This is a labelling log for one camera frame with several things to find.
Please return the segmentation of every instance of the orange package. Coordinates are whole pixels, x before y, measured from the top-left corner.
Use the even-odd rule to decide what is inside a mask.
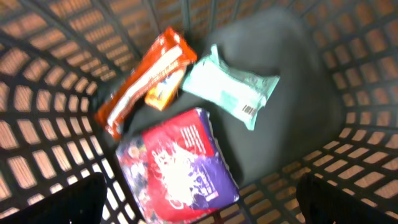
[[[94,116],[95,120],[115,140],[119,140],[122,134],[121,125],[135,102],[168,75],[196,60],[196,53],[186,41],[168,27],[156,38],[119,91],[99,108]]]
[[[145,103],[162,111],[173,100],[187,67],[183,66],[151,88],[145,96]]]

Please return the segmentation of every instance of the plastic wrapper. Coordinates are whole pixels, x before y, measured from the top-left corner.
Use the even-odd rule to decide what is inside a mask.
[[[178,91],[186,69],[186,66],[178,69],[155,87],[151,88],[145,96],[145,103],[160,111],[166,108]]]
[[[95,120],[113,138],[120,139],[122,124],[135,102],[158,82],[196,59],[196,54],[186,41],[173,29],[167,28],[158,36],[119,91],[99,108]]]
[[[211,101],[254,130],[257,113],[266,105],[279,76],[260,77],[230,68],[220,59],[217,46],[199,60],[182,83],[182,89]]]
[[[196,108],[119,145],[147,223],[190,223],[239,199],[211,132],[208,113]]]

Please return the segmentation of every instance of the light green package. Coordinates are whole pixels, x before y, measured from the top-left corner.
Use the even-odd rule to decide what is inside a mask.
[[[217,104],[252,131],[257,112],[266,105],[278,81],[278,76],[260,77],[229,68],[220,59],[217,46],[212,45],[211,54],[195,64],[182,89]]]

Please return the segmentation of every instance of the purple package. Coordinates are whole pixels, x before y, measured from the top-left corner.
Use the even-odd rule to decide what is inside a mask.
[[[116,151],[148,223],[188,223],[239,199],[201,108],[182,113]]]

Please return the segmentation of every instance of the plastic basket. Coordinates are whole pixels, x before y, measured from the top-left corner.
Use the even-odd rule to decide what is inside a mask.
[[[128,73],[167,26],[201,39],[273,7],[313,38],[345,105],[343,128],[200,223],[303,223],[295,186],[306,172],[398,219],[397,0],[0,1],[0,218],[103,172],[103,223],[139,222],[88,109],[97,86]]]

